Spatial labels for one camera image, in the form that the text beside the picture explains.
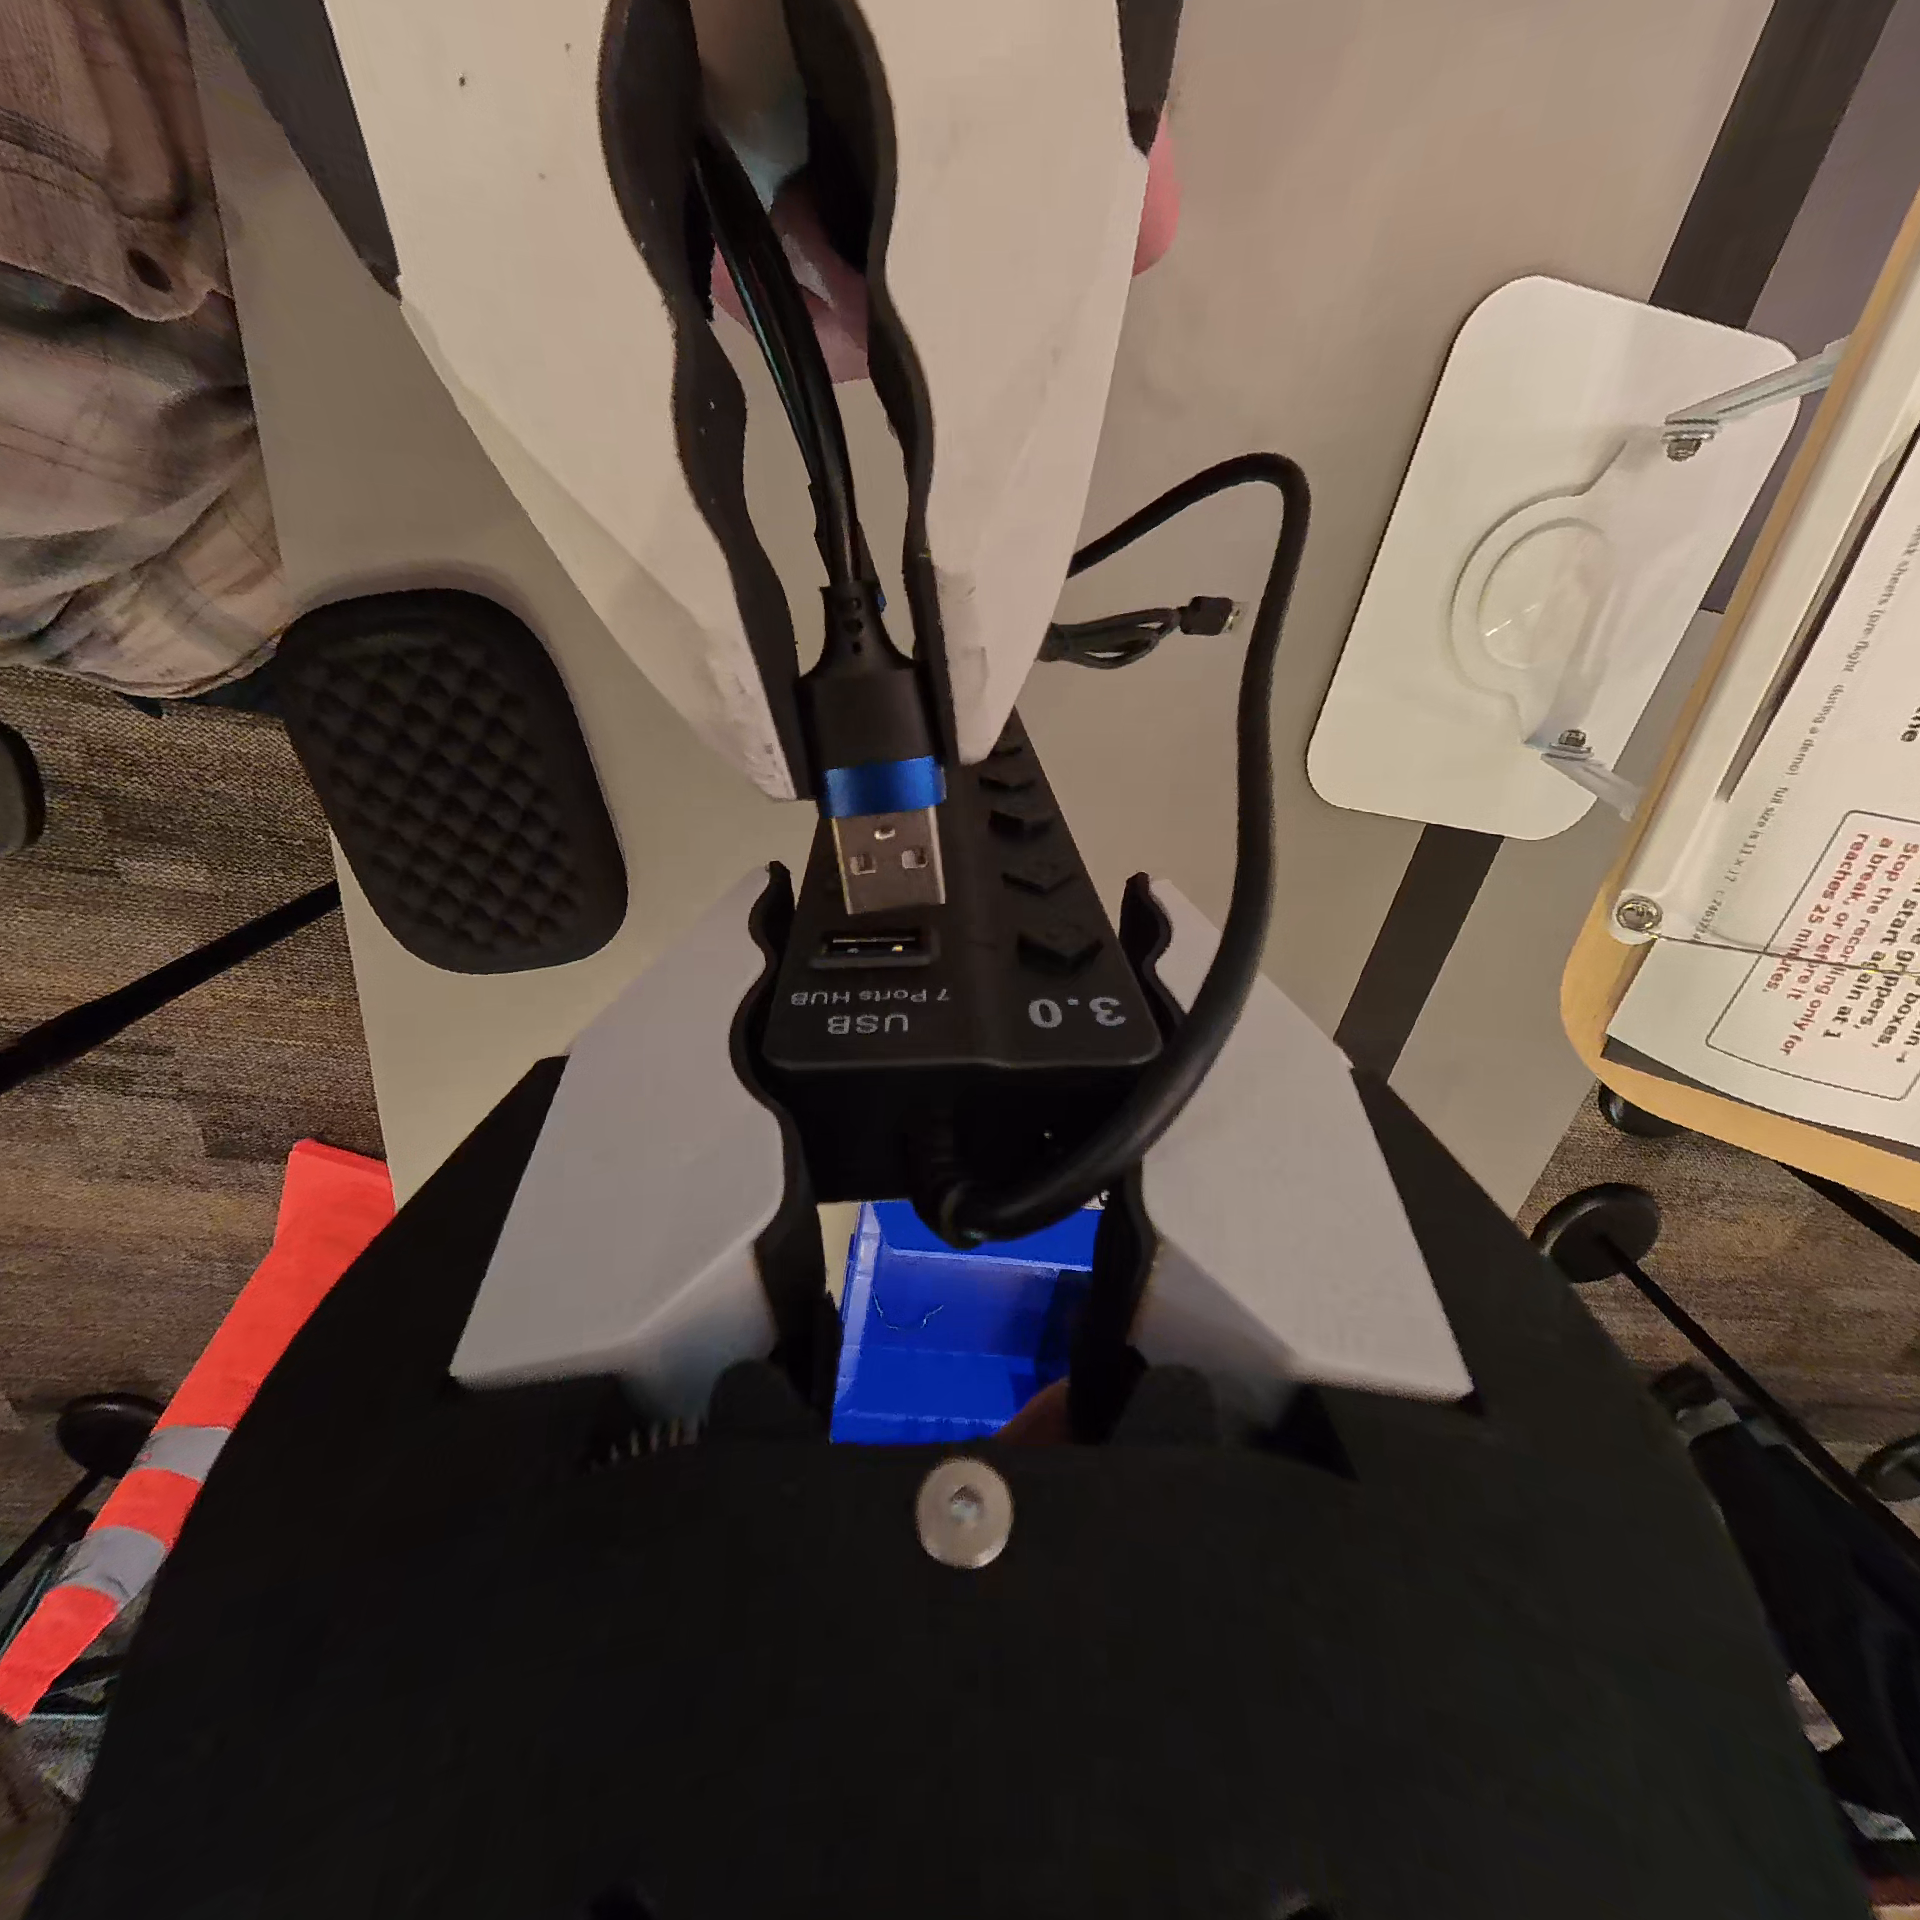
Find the black usb hub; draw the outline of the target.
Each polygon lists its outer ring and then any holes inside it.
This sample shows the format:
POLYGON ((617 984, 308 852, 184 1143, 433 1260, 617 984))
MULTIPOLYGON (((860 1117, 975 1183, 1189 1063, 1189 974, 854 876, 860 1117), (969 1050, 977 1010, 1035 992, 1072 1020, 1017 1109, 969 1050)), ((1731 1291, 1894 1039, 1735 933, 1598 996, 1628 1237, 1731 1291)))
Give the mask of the black usb hub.
POLYGON ((751 1063, 821 1204, 1032 1181, 1160 1051, 1019 711, 950 775, 941 847, 943 902, 871 917, 824 824, 807 852, 751 1063))

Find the white stand base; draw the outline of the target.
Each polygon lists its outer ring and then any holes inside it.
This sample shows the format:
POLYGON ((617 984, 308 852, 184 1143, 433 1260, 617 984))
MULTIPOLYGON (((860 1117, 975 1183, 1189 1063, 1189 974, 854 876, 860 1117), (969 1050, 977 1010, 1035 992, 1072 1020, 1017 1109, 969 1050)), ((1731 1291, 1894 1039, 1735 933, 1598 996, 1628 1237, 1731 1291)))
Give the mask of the white stand base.
POLYGON ((1542 842, 1595 804, 1843 343, 1521 277, 1463 323, 1308 746, 1318 800, 1542 842))

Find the instruction sheet on stand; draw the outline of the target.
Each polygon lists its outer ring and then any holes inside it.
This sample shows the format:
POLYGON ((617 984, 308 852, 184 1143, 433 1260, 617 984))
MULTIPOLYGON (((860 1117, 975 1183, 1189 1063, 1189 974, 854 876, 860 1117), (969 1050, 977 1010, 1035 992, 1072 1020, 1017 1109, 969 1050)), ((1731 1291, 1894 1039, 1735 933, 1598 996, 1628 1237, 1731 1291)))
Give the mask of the instruction sheet on stand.
POLYGON ((1705 664, 1628 842, 1575 938, 1561 1018, 1575 1053, 1657 1119, 1915 1210, 1915 1151, 1847 1135, 1669 1077, 1608 1051, 1608 1024, 1678 899, 1721 804, 1852 560, 1915 448, 1917 205, 1908 205, 1860 320, 1761 522, 1705 664))

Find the orange plastic object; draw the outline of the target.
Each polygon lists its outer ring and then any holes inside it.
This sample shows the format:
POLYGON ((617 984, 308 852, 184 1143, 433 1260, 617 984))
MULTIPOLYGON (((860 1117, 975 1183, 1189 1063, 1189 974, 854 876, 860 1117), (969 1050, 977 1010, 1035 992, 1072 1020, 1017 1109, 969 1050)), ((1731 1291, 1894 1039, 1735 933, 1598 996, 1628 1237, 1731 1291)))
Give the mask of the orange plastic object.
POLYGON ((300 1141, 271 1246, 187 1368, 53 1586, 5 1644, 3 1714, 23 1724, 155 1581, 219 1451, 348 1268, 395 1218, 381 1158, 300 1141))

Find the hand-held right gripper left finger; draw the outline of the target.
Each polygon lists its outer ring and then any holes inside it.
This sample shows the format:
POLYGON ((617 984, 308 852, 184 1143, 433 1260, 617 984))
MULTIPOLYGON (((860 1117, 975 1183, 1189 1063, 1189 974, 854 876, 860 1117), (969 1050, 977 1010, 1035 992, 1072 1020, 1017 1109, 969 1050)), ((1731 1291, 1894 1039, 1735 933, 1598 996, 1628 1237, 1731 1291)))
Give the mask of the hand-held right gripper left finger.
POLYGON ((750 870, 571 1042, 449 1373, 465 1388, 612 1379, 707 1410, 740 1359, 821 1396, 823 1227, 751 1022, 793 926, 789 870, 750 870))

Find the blue plastic bin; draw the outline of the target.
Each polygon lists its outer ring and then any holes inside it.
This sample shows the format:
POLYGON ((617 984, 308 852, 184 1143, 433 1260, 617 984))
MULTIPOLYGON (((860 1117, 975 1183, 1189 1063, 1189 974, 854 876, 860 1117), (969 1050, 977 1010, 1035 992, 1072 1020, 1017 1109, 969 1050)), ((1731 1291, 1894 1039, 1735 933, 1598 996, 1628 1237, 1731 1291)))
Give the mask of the blue plastic bin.
POLYGON ((1067 1379, 1101 1211, 956 1251, 909 1203, 861 1204, 847 1246, 830 1439, 943 1446, 1067 1379))

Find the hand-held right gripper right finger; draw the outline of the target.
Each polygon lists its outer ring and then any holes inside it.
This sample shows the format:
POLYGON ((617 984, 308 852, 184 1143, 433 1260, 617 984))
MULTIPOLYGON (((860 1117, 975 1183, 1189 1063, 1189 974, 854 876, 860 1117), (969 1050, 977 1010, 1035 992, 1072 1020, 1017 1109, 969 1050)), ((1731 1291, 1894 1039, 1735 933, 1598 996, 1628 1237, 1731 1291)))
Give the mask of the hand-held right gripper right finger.
POLYGON ((1287 1414, 1309 1388, 1472 1408, 1353 1068, 1264 974, 1094 1235, 1080 1410, 1120 1414, 1173 1366, 1221 1414, 1287 1414))

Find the black wrist rest pad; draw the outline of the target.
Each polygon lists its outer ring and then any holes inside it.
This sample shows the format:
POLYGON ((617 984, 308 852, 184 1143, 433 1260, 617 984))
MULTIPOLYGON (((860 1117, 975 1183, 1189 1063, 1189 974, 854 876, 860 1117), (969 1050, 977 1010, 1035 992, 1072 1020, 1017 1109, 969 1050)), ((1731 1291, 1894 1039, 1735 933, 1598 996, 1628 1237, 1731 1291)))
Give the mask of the black wrist rest pad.
POLYGON ((459 976, 583 963, 628 876, 569 691, 539 636, 468 590, 301 613, 278 718, 380 926, 459 976))

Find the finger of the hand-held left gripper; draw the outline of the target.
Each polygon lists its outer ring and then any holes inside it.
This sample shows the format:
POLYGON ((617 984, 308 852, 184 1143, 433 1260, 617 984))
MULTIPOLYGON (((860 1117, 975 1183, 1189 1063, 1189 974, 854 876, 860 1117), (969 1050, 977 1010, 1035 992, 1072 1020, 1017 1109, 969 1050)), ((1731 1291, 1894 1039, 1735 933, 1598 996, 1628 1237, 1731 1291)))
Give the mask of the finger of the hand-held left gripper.
POLYGON ((909 499, 956 749, 1017 706, 1087 506, 1160 131, 1160 6, 865 5, 891 115, 879 314, 909 351, 909 499))
POLYGON ((747 399, 713 332, 687 5, 326 5, 432 368, 607 632, 769 800, 808 790, 747 399))

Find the person's left hand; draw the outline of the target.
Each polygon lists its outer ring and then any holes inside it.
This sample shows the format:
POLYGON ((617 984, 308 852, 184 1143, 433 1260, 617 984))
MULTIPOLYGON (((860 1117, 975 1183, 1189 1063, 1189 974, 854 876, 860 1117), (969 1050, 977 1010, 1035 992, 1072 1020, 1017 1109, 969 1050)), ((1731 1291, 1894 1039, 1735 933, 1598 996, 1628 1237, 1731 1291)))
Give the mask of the person's left hand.
POLYGON ((871 380, 871 291, 863 269, 830 240, 807 171, 781 180, 773 222, 793 272, 831 384, 871 380))

